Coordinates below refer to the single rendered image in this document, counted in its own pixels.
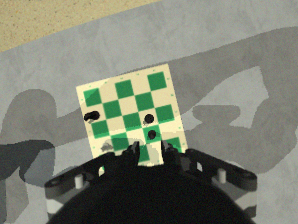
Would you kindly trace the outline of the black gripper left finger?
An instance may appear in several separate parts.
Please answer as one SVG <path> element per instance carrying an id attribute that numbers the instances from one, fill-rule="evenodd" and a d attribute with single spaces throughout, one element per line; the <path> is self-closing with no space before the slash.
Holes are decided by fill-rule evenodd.
<path id="1" fill-rule="evenodd" d="M 115 152 L 104 153 L 74 169 L 71 169 L 49 181 L 44 185 L 48 219 L 74 195 L 83 189 L 115 174 L 136 172 L 140 158 L 139 141 L 134 141 L 122 155 L 115 156 Z M 118 162 L 119 160 L 119 162 Z M 117 167 L 118 165 L 118 167 Z M 104 173 L 99 176 L 99 169 L 104 166 Z"/>

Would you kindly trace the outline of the green and cream chessboard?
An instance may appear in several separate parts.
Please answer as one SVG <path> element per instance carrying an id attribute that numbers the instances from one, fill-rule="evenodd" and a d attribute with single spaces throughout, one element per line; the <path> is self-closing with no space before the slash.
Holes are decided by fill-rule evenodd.
<path id="1" fill-rule="evenodd" d="M 187 143 L 168 64 L 76 87 L 83 114 L 98 111 L 98 120 L 84 120 L 93 158 L 107 152 L 121 155 L 139 141 L 138 165 L 162 164 L 161 140 L 185 153 Z M 152 114 L 154 121 L 146 123 Z M 154 130 L 151 140 L 148 132 Z M 109 149 L 98 149 L 103 143 Z"/>

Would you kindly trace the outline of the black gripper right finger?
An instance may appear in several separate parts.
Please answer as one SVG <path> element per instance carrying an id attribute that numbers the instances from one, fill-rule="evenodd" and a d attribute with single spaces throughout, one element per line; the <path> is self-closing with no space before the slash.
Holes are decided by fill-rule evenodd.
<path id="1" fill-rule="evenodd" d="M 166 140 L 161 140 L 163 172 L 184 175 L 183 171 L 185 171 L 217 186 L 235 201 L 249 217 L 254 218 L 256 216 L 256 174 L 196 149 L 189 148 L 185 149 L 185 153 L 179 153 L 172 144 L 167 143 Z M 201 164 L 202 171 L 197 169 L 197 162 Z"/>

